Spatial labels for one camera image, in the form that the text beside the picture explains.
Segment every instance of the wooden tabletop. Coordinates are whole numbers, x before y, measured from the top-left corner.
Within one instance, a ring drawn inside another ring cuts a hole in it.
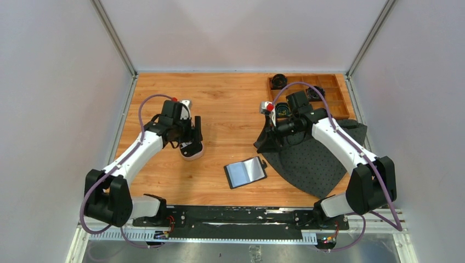
[[[168,204],[312,207],[318,200],[285,181],[271,166],[268,178],[229,189],[223,166],[257,156],[252,145],[260,134],[264,117],[258,113],[267,101],[266,79],[273,73],[142,73],[136,84],[117,156],[140,133],[138,108],[149,95],[167,94],[192,101],[192,115],[202,117],[205,153],[192,162],[182,159],[178,149],[166,146],[147,162],[132,183],[131,195],[150,193]],[[350,117],[355,119],[344,76],[336,75]],[[143,109],[144,123],[161,112],[162,98],[154,98]],[[330,193],[344,192],[346,176]]]

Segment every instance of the black fabric mat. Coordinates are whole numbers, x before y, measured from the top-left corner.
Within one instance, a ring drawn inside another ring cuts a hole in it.
[[[363,145],[367,126],[352,119],[337,123]],[[304,133],[288,136],[281,152],[264,153],[263,157],[291,185],[320,199],[325,198],[344,177],[345,168],[322,143],[310,135],[299,144],[303,136]]]

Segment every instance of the white wall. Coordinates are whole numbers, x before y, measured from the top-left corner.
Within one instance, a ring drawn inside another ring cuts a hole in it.
[[[464,1],[398,1],[357,70],[379,155],[395,162],[398,207],[420,262],[463,262]]]
[[[130,76],[90,1],[2,1],[0,261],[64,262]]]
[[[348,70],[385,0],[102,0],[142,71]]]

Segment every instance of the wooden tray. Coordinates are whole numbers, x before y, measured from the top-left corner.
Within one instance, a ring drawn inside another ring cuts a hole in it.
[[[287,77],[287,83],[303,81],[303,82],[307,82],[314,86],[322,87],[326,92],[325,99],[330,107],[330,111],[333,117],[335,119],[348,119],[349,118],[349,110],[347,109],[347,105],[344,102],[344,99],[342,97],[342,92],[341,92],[341,86],[337,82],[335,75],[333,74],[323,74],[323,75],[312,74],[312,75],[285,75],[285,76]],[[277,94],[279,93],[279,90],[271,89],[271,79],[272,78],[268,78],[267,92],[268,92],[268,98],[270,99],[270,101],[273,101],[275,97],[277,96]],[[293,85],[281,94],[277,102],[286,102],[287,95],[300,91],[300,90],[306,90],[306,89],[307,87],[304,85],[299,85],[299,84]],[[322,101],[312,101],[310,102],[310,104],[312,105],[313,109],[324,107],[324,104]]]

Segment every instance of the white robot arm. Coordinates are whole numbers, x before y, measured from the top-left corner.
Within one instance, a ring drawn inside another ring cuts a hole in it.
[[[381,175],[391,201],[396,199],[394,163],[389,157],[377,157],[350,137],[323,108],[313,110],[304,91],[286,96],[291,116],[275,119],[271,102],[262,102],[265,127],[255,142],[258,153],[279,152],[283,138],[306,131],[326,146],[351,174],[345,193],[319,200],[314,204],[314,218],[324,222],[339,215],[366,214],[388,203],[375,174]]]
[[[200,116],[195,116],[193,125],[190,107],[189,100],[165,101],[162,113],[144,125],[144,136],[141,132],[113,163],[87,174],[84,195],[102,176],[109,176],[87,199],[84,215],[117,227],[123,226],[129,219],[144,216],[165,219],[166,200],[153,195],[131,197],[129,187],[142,167],[168,143],[173,148],[179,147],[187,161],[203,155]]]

